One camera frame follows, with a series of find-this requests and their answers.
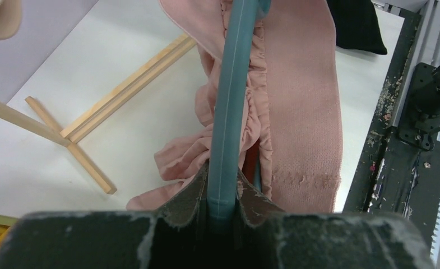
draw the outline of gathered fabric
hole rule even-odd
[[[216,95],[233,0],[160,0],[198,42],[208,76],[195,96],[204,129],[175,138],[155,154],[171,185],[132,198],[127,209],[154,210],[193,179],[209,159]],[[335,28],[325,0],[275,0],[257,21],[247,77],[240,168],[259,141],[262,191],[288,212],[331,212],[340,184],[342,133],[335,72]]]

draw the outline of wooden stick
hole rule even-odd
[[[66,127],[60,133],[61,136],[65,138],[72,138],[78,129],[83,127],[85,124],[90,123],[90,126],[80,130],[80,133],[76,135],[75,139],[71,139],[71,141],[74,141],[75,143],[81,140],[108,116],[114,113],[120,106],[122,106],[122,104],[127,102],[137,92],[142,90],[142,88],[145,87],[150,81],[161,74],[165,69],[167,69],[194,46],[195,42],[188,35],[182,34],[136,72],[121,82],[121,84],[114,88],[114,90],[112,90],[109,94],[104,96],[88,111]],[[122,99],[118,102],[120,105],[111,105],[109,108],[107,108],[107,106],[117,98]]]
[[[56,122],[55,119],[47,112],[47,110],[34,98],[27,97],[25,101],[35,111],[35,113],[45,122],[46,125],[56,131],[61,131],[63,128]],[[96,166],[96,164],[84,153],[84,151],[75,143],[68,145],[68,151],[75,157],[75,159],[83,166],[83,168],[92,176],[97,184],[107,194],[113,194],[117,191],[113,183],[104,175],[104,173]]]
[[[70,140],[74,143],[78,143],[85,136],[87,136],[92,130],[94,130],[98,125],[105,121],[109,116],[111,116],[116,110],[118,110],[122,105],[134,97],[139,91],[141,91],[147,84],[154,80],[158,75],[160,75],[164,70],[171,66],[175,61],[177,61],[181,56],[183,56],[190,49],[195,47],[196,43],[194,40],[189,40],[173,53],[168,54],[163,58],[157,65],[149,69],[144,76],[141,76],[132,86],[123,91],[118,98],[109,103],[103,110],[96,114],[90,121],[81,126],[76,130]]]
[[[71,143],[48,126],[2,103],[0,103],[0,118],[64,147]]]

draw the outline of white surface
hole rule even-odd
[[[401,29],[399,17],[383,12],[379,20],[390,55],[337,54],[344,126],[337,208],[343,207]],[[24,102],[33,96],[66,126],[179,34],[156,1],[100,0],[8,104],[37,119]],[[205,82],[193,49],[80,142],[117,186],[111,196],[66,149],[0,120],[0,215],[121,210],[131,197],[165,184],[153,154],[202,128],[193,98]]]

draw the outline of wall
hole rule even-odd
[[[0,41],[1,102],[10,101],[97,1],[22,0],[19,32]]]

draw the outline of wooden dowel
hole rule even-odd
[[[171,59],[169,57],[170,54],[182,50],[185,45],[187,45],[188,41],[191,38],[182,34],[179,38],[175,39],[171,44],[169,44],[165,49],[163,49],[160,53],[150,59],[146,64],[144,64],[141,68],[139,68],[136,72],[130,75],[127,79],[121,82],[114,90],[112,90],[109,94],[105,95],[101,100],[99,100],[94,106],[92,106],[88,111],[83,113],[83,115],[79,116],[73,123],[71,123],[68,127],[66,127],[60,134],[62,137],[71,138],[71,136],[82,127],[84,124],[88,123],[95,115],[100,113],[106,106],[111,103],[113,100],[118,98],[128,87],[132,86],[141,76],[152,73],[150,76],[156,77],[162,71],[155,74],[152,72],[152,69],[163,63],[163,61],[167,61]],[[173,62],[171,61],[166,65],[166,68],[170,66]]]
[[[74,143],[78,143],[85,136],[87,136],[93,129],[105,121],[109,116],[111,116],[116,110],[122,107],[129,99],[134,97],[139,91],[141,91],[147,84],[154,80],[158,75],[160,75],[164,70],[171,66],[175,61],[187,53],[196,45],[195,41],[190,39],[182,43],[178,49],[174,52],[168,54],[162,59],[158,64],[154,65],[151,69],[147,71],[144,76],[141,76],[134,84],[132,84],[126,91],[123,91],[118,98],[110,102],[103,110],[98,114],[94,115],[86,124],[77,129],[70,140]]]
[[[35,111],[35,113],[48,125],[50,128],[60,132],[62,127],[56,122],[56,120],[47,112],[47,110],[34,98],[27,97],[25,101]],[[70,143],[68,151],[75,157],[75,159],[83,166],[83,168],[90,174],[90,176],[97,182],[97,184],[107,194],[113,194],[116,192],[116,187],[113,183],[104,175],[96,164],[86,155],[86,153],[75,143]]]
[[[2,103],[0,103],[0,118],[64,147],[71,143],[50,127]]]

